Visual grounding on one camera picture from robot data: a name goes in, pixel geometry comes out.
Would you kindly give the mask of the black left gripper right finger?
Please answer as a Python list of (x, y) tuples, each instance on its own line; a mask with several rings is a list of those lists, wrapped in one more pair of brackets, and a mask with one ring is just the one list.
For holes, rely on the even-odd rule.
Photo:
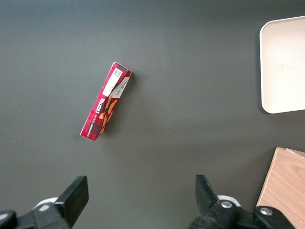
[(218, 196), (205, 175), (196, 175), (195, 196), (200, 216), (189, 229), (293, 229), (293, 224), (279, 210), (257, 206), (252, 212), (228, 196)]

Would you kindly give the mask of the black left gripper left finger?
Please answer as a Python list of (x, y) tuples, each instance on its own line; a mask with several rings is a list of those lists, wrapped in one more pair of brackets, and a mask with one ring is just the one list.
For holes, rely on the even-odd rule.
[(2, 229), (71, 229), (89, 200), (88, 180), (78, 176), (57, 198), (46, 199), (18, 217), (13, 210), (0, 212)]

